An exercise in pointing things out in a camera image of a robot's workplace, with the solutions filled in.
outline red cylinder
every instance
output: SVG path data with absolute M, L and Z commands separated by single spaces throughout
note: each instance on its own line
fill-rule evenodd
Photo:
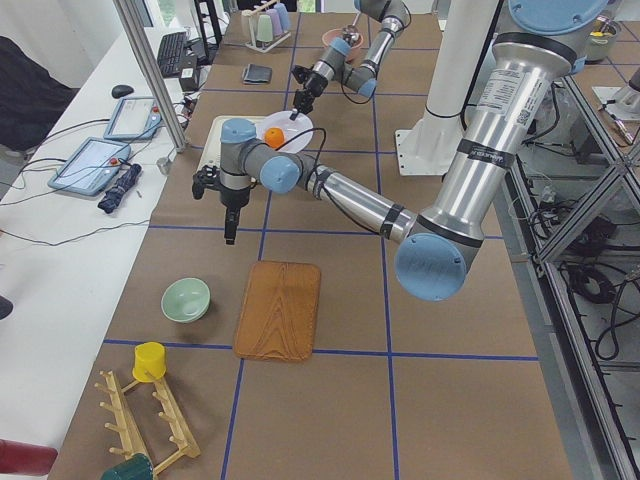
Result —
M 55 448 L 0 439 L 0 473 L 46 475 L 57 456 Z

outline brown cutting board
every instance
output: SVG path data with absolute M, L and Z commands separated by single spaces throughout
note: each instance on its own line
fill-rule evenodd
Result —
M 256 262 L 249 275 L 233 351 L 241 358 L 300 362 L 311 356 L 320 269 Z

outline yellow cup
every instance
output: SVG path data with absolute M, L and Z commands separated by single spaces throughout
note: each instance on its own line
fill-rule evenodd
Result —
M 161 379 L 167 372 L 164 345 L 158 342 L 142 343 L 134 349 L 133 378 L 143 383 Z

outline black keyboard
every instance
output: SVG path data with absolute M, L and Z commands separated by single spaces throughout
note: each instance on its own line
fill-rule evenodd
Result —
M 164 78 L 180 73 L 180 62 L 184 57 L 187 32 L 169 33 L 162 37 L 158 49 L 158 66 Z

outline black mouse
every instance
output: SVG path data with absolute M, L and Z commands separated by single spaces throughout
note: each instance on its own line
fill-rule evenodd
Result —
M 133 87 L 130 87 L 129 85 L 116 85 L 111 89 L 111 96 L 113 98 L 124 97 L 130 93 L 133 93 Z

